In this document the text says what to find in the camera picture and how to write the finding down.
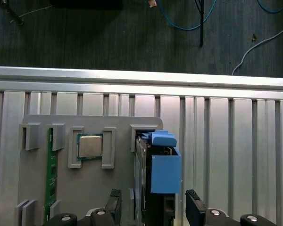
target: white cable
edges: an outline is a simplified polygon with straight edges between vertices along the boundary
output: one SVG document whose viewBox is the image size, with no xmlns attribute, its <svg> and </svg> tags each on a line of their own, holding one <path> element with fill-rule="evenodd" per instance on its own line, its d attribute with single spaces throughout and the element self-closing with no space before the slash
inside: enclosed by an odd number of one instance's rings
<svg viewBox="0 0 283 226">
<path fill-rule="evenodd" d="M 235 69 L 233 70 L 232 75 L 234 75 L 235 71 L 243 64 L 243 61 L 244 61 L 246 55 L 247 55 L 249 52 L 251 52 L 254 48 L 256 48 L 256 47 L 258 47 L 258 46 L 260 46 L 260 45 L 262 45 L 262 44 L 264 44 L 264 43 L 266 43 L 266 42 L 268 42 L 268 41 L 270 41 L 270 40 L 272 40 L 272 39 L 274 39 L 274 38 L 276 38 L 276 37 L 278 37 L 278 36 L 279 36 L 280 34 L 282 34 L 282 33 L 283 33 L 283 30 L 282 30 L 280 33 L 276 34 L 275 36 L 273 36 L 273 37 L 271 37 L 271 38 L 269 38 L 269 39 L 265 39 L 265 40 L 259 42 L 257 45 L 253 46 L 252 48 L 250 48 L 249 50 L 247 50 L 247 52 L 246 52 L 246 53 L 244 54 L 244 56 L 242 57 L 242 60 L 241 60 L 240 64 L 238 64 L 238 65 L 235 67 Z"/>
<path fill-rule="evenodd" d="M 50 7 L 52 7 L 52 6 L 47 6 L 47 7 L 44 7 L 44 8 L 36 9 L 34 11 L 31 11 L 31 12 L 28 12 L 28 13 L 24 13 L 23 15 L 20 15 L 19 17 L 23 17 L 23 16 L 25 16 L 27 14 L 34 13 L 34 12 L 37 12 L 37 11 L 40 11 L 40 10 L 43 10 L 43 9 L 47 9 L 47 8 L 50 8 Z"/>
</svg>

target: black pole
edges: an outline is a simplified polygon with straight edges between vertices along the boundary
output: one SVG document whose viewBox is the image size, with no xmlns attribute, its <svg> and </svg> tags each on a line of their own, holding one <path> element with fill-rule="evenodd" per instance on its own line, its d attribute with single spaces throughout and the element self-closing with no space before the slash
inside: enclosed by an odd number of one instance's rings
<svg viewBox="0 0 283 226">
<path fill-rule="evenodd" d="M 200 0 L 200 47 L 203 46 L 203 15 L 204 15 L 204 0 Z"/>
<path fill-rule="evenodd" d="M 0 0 L 0 8 L 4 10 L 18 25 L 23 24 L 23 20 L 9 7 L 9 5 Z"/>
</svg>

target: green circuit board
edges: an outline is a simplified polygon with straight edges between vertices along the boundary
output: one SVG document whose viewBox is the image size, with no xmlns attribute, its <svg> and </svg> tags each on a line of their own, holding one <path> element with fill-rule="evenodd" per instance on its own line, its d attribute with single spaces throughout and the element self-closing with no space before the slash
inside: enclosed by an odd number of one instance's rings
<svg viewBox="0 0 283 226">
<path fill-rule="evenodd" d="M 53 129 L 48 129 L 47 143 L 47 175 L 46 191 L 44 205 L 44 222 L 50 219 L 50 207 L 57 200 L 57 169 L 58 169 L 58 152 L 52 150 Z"/>
</svg>

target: gray carpet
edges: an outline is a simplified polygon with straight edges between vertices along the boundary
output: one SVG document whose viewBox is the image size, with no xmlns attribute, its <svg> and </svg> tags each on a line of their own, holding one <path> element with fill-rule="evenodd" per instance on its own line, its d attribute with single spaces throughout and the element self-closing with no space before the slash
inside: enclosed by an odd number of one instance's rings
<svg viewBox="0 0 283 226">
<path fill-rule="evenodd" d="M 19 15 L 49 5 L 10 1 Z M 161 1 L 176 24 L 199 23 L 194 1 Z M 283 0 L 261 1 L 270 9 L 283 5 Z M 205 0 L 205 14 L 212 2 Z M 283 29 L 283 12 L 267 14 L 256 0 L 217 0 L 202 48 L 199 30 L 174 29 L 146 0 L 124 0 L 121 11 L 49 8 L 23 18 L 19 28 L 0 10 L 0 65 L 231 74 L 246 50 Z M 236 75 L 283 77 L 283 34 L 252 51 Z"/>
</svg>

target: cpu processor chip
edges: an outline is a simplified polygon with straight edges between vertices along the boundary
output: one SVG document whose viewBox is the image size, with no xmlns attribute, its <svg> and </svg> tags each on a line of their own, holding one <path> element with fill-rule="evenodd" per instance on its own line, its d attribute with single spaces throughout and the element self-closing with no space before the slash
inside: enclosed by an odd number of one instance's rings
<svg viewBox="0 0 283 226">
<path fill-rule="evenodd" d="M 79 134 L 78 158 L 92 159 L 102 156 L 102 136 L 93 134 Z"/>
</svg>

